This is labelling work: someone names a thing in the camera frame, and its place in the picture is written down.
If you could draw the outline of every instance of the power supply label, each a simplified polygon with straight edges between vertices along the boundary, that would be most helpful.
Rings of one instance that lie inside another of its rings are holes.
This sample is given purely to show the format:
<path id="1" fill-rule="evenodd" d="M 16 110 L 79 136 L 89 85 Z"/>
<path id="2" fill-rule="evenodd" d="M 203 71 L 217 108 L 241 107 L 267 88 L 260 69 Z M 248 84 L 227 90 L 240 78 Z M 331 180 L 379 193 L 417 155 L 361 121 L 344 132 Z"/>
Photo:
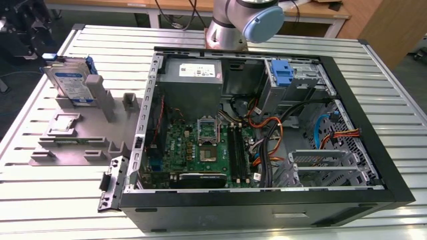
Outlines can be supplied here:
<path id="1" fill-rule="evenodd" d="M 215 65 L 183 63 L 179 65 L 179 76 L 215 78 Z"/>
<path id="2" fill-rule="evenodd" d="M 80 73 L 56 72 L 56 82 L 67 94 L 72 103 L 77 106 L 87 106 L 93 102 L 93 96 L 88 87 L 83 84 L 84 77 Z"/>

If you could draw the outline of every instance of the wooden table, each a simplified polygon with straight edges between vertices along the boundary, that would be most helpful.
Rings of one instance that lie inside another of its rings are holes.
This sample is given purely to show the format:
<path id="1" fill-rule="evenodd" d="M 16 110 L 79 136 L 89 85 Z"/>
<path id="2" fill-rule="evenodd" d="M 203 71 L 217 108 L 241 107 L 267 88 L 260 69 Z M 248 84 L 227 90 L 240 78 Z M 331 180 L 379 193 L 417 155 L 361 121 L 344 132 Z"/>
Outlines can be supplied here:
<path id="1" fill-rule="evenodd" d="M 157 0 L 165 15 L 192 14 L 188 0 Z M 196 9 L 201 16 L 212 17 L 215 0 L 199 0 Z M 148 14 L 152 28 L 160 28 L 160 11 L 155 0 L 45 0 L 49 9 Z M 284 21 L 295 22 L 297 11 L 284 12 Z M 299 22 L 328 24 L 325 38 L 335 38 L 351 14 L 344 7 L 339 11 L 328 9 L 327 3 L 309 2 L 299 6 Z"/>

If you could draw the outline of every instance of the open computer tower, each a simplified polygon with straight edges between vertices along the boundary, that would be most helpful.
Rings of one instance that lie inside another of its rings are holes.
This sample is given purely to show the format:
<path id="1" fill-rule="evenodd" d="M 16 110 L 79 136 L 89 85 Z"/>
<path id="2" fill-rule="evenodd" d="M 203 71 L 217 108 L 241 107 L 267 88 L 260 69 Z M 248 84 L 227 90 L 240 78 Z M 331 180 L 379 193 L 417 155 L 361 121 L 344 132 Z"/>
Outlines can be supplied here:
<path id="1" fill-rule="evenodd" d="M 413 196 L 328 56 L 156 48 L 99 212 L 147 232 L 340 226 Z"/>

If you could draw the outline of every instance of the blue drive bay latch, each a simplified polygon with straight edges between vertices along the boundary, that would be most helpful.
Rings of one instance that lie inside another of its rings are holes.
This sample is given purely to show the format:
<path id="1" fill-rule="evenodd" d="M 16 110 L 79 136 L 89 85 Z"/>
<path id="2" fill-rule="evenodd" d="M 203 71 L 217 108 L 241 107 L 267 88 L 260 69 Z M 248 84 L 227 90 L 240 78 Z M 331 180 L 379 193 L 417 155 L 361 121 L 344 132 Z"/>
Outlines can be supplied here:
<path id="1" fill-rule="evenodd" d="M 293 79 L 293 69 L 285 60 L 271 60 L 271 72 L 276 78 L 279 87 L 291 85 Z"/>

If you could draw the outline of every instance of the hard disk drive label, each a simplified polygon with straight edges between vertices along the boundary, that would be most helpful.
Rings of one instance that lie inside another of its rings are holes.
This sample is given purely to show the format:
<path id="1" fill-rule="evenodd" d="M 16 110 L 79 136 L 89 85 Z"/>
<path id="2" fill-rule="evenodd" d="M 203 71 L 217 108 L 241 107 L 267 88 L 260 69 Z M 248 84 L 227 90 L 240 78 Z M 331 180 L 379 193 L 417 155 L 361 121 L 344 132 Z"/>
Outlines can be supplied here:
<path id="1" fill-rule="evenodd" d="M 55 73 L 59 87 L 76 105 L 85 106 L 93 102 L 93 96 L 88 87 L 83 84 L 84 78 L 80 73 Z"/>

